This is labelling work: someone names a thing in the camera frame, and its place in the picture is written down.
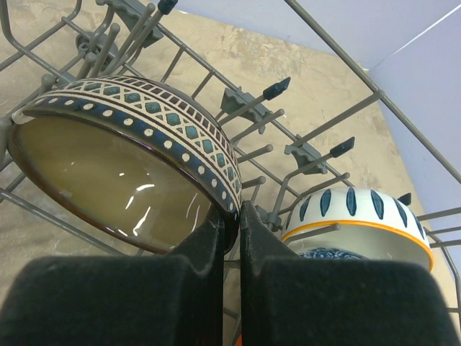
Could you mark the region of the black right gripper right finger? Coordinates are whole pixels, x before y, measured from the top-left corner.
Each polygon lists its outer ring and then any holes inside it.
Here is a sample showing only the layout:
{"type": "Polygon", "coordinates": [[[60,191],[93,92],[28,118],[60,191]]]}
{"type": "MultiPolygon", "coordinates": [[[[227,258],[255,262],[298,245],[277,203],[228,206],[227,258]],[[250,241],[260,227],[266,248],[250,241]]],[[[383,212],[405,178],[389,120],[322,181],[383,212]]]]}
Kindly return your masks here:
{"type": "Polygon", "coordinates": [[[304,259],[241,206],[244,345],[458,345],[433,277],[405,262],[304,259]]]}

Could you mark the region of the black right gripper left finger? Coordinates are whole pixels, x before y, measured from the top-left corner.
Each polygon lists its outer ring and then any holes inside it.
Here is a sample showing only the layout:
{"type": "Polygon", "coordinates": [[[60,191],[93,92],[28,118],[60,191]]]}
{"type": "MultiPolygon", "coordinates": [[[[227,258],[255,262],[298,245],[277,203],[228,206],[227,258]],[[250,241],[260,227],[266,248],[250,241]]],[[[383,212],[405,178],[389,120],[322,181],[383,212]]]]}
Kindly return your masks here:
{"type": "Polygon", "coordinates": [[[224,221],[161,256],[43,257],[1,307],[3,345],[221,345],[224,221]]]}

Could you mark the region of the blue patterned bowl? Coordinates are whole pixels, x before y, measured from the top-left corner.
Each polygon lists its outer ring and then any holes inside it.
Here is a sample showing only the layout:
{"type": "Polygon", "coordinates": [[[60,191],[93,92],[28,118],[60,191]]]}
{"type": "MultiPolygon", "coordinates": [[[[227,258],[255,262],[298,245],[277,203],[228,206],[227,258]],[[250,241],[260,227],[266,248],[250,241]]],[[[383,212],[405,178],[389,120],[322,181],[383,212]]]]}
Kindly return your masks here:
{"type": "Polygon", "coordinates": [[[326,260],[366,260],[365,256],[355,252],[346,251],[337,248],[317,247],[306,249],[298,254],[305,259],[326,259],[326,260]]]}

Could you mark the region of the white orange rimmed striped bowl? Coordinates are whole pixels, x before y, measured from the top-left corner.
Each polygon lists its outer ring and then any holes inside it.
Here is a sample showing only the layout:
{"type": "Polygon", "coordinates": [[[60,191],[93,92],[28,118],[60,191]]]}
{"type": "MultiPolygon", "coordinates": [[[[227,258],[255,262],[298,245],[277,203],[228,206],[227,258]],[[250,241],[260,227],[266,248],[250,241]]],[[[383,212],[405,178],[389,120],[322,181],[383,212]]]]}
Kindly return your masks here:
{"type": "Polygon", "coordinates": [[[434,266],[419,219],[398,199],[373,189],[332,187],[302,198],[289,213],[281,240],[297,254],[327,247],[367,260],[434,266]]]}

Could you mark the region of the brown glazed bowl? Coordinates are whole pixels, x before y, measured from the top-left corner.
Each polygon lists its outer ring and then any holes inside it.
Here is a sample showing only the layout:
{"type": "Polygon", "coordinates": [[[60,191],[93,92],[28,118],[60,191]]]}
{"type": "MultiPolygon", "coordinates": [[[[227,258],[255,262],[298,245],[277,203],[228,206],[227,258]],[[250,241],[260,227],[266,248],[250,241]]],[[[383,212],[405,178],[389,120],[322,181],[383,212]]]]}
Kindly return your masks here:
{"type": "Polygon", "coordinates": [[[238,234],[241,173],[215,118],[185,93],[139,76],[100,76],[41,94],[7,149],[26,177],[99,230],[170,252],[210,210],[225,248],[238,234]]]}

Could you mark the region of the grey wire dish rack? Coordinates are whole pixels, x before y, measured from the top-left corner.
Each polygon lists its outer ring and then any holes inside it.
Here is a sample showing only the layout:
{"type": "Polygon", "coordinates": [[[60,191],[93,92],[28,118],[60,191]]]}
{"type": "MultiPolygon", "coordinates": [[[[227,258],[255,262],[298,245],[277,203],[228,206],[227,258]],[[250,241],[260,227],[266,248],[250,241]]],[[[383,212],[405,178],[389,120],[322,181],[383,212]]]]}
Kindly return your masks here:
{"type": "MultiPolygon", "coordinates": [[[[38,39],[41,34],[53,26],[62,24],[62,17],[67,17],[75,9],[77,1],[7,1],[9,22],[13,36],[20,43],[27,45],[38,39]]],[[[289,43],[294,34],[313,34],[306,24],[283,1],[249,1],[257,5],[249,9],[249,17],[240,12],[230,18],[243,19],[243,24],[230,24],[226,19],[214,14],[199,14],[196,5],[199,1],[179,1],[178,6],[161,24],[185,43],[203,62],[224,75],[227,80],[244,92],[256,95],[264,87],[287,76],[291,84],[287,92],[268,102],[270,110],[285,110],[278,123],[294,135],[309,132],[314,127],[330,120],[334,115],[346,110],[358,101],[371,95],[371,91],[353,76],[352,70],[345,63],[330,53],[321,53],[320,48],[302,48],[301,43],[289,43]],[[263,19],[262,24],[270,28],[283,24],[294,24],[300,29],[288,29],[282,39],[272,38],[275,34],[256,33],[256,29],[247,29],[243,25],[256,24],[262,19],[262,10],[275,10],[282,15],[282,10],[291,12],[287,19],[263,19]]],[[[94,31],[102,23],[106,10],[97,6],[95,1],[82,1],[79,14],[72,19],[83,30],[94,31]]],[[[48,39],[33,48],[46,63],[61,70],[78,55],[75,47],[77,31],[64,25],[48,39]]],[[[145,77],[160,79],[179,52],[179,46],[170,39],[155,43],[141,53],[133,68],[145,77]]],[[[173,68],[168,79],[169,85],[192,94],[205,80],[209,71],[195,58],[184,52],[173,68]]],[[[45,70],[27,57],[22,57],[1,71],[1,116],[13,110],[39,87],[40,77],[45,70]]],[[[224,83],[212,76],[198,94],[197,100],[213,115],[218,114],[219,105],[225,89],[224,83]]],[[[360,187],[379,187],[384,192],[402,195],[413,193],[414,213],[423,211],[420,198],[407,169],[404,168],[402,156],[396,142],[391,136],[383,111],[379,105],[370,105],[358,112],[343,125],[320,135],[313,140],[313,145],[323,153],[334,144],[356,136],[356,146],[351,154],[333,159],[337,173],[349,172],[354,185],[360,187]]],[[[295,160],[283,153],[288,137],[273,125],[266,125],[263,135],[256,133],[244,138],[238,147],[246,153],[268,143],[274,146],[273,152],[247,162],[241,168],[244,180],[264,175],[253,163],[264,167],[275,177],[282,179],[288,169],[296,168],[295,160]]],[[[23,179],[10,192],[31,203],[34,208],[79,228],[125,254],[135,254],[137,249],[113,239],[94,227],[86,225],[69,212],[59,207],[44,193],[38,190],[28,179],[23,179]]],[[[8,200],[1,201],[1,305],[9,292],[18,272],[31,260],[45,255],[108,255],[77,237],[53,225],[30,211],[8,200]]],[[[436,264],[433,276],[436,278],[447,302],[455,305],[455,284],[452,272],[445,262],[441,250],[435,251],[436,264]]]]}

